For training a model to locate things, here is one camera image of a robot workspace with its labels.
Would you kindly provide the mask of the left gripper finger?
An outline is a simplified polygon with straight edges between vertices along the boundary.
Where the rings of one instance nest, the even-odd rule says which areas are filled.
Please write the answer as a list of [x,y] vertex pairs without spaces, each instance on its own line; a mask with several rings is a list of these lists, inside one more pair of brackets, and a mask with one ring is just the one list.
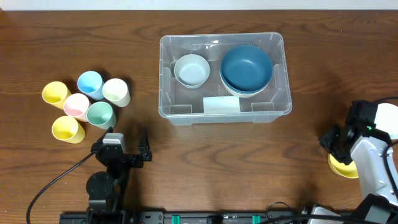
[[108,133],[113,133],[113,127],[110,126],[110,127],[104,132],[104,134],[96,141],[96,143],[97,143],[98,145],[102,145],[102,144],[103,144],[103,139],[105,138],[105,136],[106,136]]
[[139,148],[139,152],[140,152],[140,156],[141,156],[142,160],[150,162],[152,160],[152,151],[149,146],[149,140],[148,140],[148,135],[147,135],[146,130],[143,130],[143,132],[142,132],[142,136],[140,138],[138,148]]

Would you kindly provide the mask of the yellow small bowl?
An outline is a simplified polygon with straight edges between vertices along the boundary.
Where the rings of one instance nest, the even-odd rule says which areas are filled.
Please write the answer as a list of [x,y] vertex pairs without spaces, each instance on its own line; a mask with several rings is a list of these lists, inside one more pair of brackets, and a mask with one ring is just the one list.
[[359,177],[358,170],[354,161],[352,161],[349,165],[346,165],[342,162],[338,162],[331,154],[329,154],[328,165],[334,173],[342,177],[349,179],[357,179]]

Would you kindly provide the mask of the white small bowl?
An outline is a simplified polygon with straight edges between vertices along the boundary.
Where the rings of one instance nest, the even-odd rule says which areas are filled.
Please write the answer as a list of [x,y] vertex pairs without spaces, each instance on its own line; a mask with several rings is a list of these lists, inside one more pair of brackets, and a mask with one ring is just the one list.
[[376,129],[388,133],[392,140],[398,138],[397,109],[398,107],[396,105],[390,103],[378,104],[374,119]]

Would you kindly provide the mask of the grey small bowl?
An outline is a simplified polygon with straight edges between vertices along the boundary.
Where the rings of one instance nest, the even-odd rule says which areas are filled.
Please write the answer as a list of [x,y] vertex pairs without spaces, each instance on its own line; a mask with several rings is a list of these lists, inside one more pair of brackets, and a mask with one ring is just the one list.
[[177,60],[174,66],[174,75],[184,87],[198,88],[210,76],[210,64],[200,55],[184,55]]

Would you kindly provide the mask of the clear plastic storage container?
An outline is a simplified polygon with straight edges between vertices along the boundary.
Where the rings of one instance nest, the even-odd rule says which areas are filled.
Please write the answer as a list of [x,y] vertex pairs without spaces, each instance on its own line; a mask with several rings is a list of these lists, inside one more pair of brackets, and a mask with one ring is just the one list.
[[[251,45],[270,57],[273,74],[264,90],[248,98],[232,95],[220,77],[222,58],[234,47]],[[187,88],[175,77],[174,66],[185,55],[205,58],[210,76],[198,88]],[[277,32],[165,35],[160,40],[159,114],[172,124],[270,123],[289,114],[290,94],[284,39]]]

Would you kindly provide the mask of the dark blue bowl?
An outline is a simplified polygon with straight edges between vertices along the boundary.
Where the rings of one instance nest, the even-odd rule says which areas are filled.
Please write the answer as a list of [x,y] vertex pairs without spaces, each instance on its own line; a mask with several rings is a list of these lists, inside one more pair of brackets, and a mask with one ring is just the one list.
[[268,54],[259,47],[239,45],[226,52],[220,71],[233,88],[256,91],[271,81],[273,64]]
[[232,94],[234,96],[241,97],[241,98],[252,97],[252,96],[260,93],[261,91],[265,90],[267,87],[267,85],[265,85],[264,87],[262,87],[256,91],[241,91],[241,90],[237,90],[237,89],[233,88],[230,84],[228,84],[226,82],[226,80],[224,79],[222,72],[220,72],[220,78],[221,78],[221,82],[222,82],[223,86],[227,89],[227,91],[230,94]]

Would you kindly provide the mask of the beige large bowl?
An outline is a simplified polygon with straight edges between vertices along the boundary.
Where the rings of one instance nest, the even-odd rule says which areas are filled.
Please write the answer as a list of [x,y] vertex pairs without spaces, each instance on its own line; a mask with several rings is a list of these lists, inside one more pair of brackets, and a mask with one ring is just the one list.
[[240,98],[249,98],[249,97],[252,97],[252,96],[254,96],[254,95],[260,93],[262,90],[264,90],[264,88],[262,88],[262,89],[260,89],[260,90],[258,90],[258,91],[254,91],[254,92],[250,92],[250,93],[243,93],[243,92],[240,92],[240,91],[237,91],[237,90],[232,89],[230,86],[228,86],[228,85],[225,84],[225,83],[224,83],[223,85],[224,85],[225,89],[226,89],[230,94],[232,94],[232,95],[234,95],[234,96],[238,96],[238,97],[240,97]]

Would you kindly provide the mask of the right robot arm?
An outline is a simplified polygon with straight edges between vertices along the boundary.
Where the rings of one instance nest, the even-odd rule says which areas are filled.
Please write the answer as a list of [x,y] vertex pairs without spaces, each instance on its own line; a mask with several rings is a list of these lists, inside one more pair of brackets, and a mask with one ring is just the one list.
[[345,125],[333,126],[319,138],[330,160],[342,164],[343,174],[355,165],[363,201],[349,217],[321,206],[306,212],[307,223],[397,223],[397,106],[388,98],[377,101],[354,100]]

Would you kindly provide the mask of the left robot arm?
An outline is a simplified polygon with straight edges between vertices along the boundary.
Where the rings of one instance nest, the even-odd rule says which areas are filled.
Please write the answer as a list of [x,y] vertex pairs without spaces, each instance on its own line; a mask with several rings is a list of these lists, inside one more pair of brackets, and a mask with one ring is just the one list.
[[142,168],[152,160],[147,131],[143,131],[138,149],[139,154],[128,154],[123,134],[114,133],[112,127],[93,143],[91,152],[106,170],[94,173],[87,180],[87,223],[139,222],[134,210],[123,208],[123,200],[131,169]]

